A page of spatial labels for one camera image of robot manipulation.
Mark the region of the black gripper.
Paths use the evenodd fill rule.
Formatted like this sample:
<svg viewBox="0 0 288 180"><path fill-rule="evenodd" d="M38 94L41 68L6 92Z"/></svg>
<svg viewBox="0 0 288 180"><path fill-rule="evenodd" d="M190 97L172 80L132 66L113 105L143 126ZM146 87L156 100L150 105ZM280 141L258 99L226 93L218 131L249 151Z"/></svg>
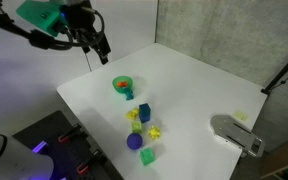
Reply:
<svg viewBox="0 0 288 180"><path fill-rule="evenodd" d="M78 3L62 5L61 12L68 24L73 37L79 43L98 42L97 54L103 65L108 62L110 45L104 32L97 32L94 28L95 13L89 0L80 0Z"/></svg>

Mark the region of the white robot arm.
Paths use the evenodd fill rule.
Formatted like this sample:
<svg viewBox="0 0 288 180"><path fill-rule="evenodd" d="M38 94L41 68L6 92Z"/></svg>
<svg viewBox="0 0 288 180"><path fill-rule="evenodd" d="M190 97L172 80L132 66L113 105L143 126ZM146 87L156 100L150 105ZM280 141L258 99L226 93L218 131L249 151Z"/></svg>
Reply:
<svg viewBox="0 0 288 180"><path fill-rule="evenodd" d="M66 51L73 47L95 51L103 64L111 52L105 30L94 27L101 13L90 0L25 0L16 13L36 28L26 31L0 11L0 29L21 36L39 49ZM0 180L50 180L54 161L0 134Z"/></svg>

